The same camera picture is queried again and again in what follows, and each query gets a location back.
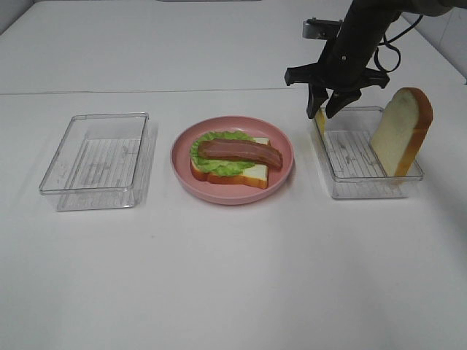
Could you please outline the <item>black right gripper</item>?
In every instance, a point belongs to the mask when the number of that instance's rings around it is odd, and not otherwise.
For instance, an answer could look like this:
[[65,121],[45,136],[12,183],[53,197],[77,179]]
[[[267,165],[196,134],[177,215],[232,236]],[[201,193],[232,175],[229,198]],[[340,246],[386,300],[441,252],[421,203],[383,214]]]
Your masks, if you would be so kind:
[[[353,1],[337,37],[327,41],[318,62],[286,70],[286,85],[308,84],[309,119],[314,119],[328,99],[325,113],[327,118],[332,118],[361,97],[359,89],[373,85],[386,87],[389,76],[369,69],[367,64],[399,14],[387,1]],[[333,90],[330,98],[326,88]]]

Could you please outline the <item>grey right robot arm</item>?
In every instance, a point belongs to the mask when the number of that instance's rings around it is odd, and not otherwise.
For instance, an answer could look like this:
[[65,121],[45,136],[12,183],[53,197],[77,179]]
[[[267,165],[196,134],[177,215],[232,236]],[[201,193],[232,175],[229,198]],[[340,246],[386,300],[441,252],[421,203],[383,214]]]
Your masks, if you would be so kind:
[[312,119],[322,104],[333,117],[361,97],[371,86],[385,88],[389,71],[367,64],[380,44],[390,46],[385,33],[403,12],[436,17],[452,8],[466,8],[465,1],[353,1],[343,20],[311,18],[303,23],[302,36],[325,41],[317,62],[290,67],[285,83],[308,85],[306,113]]

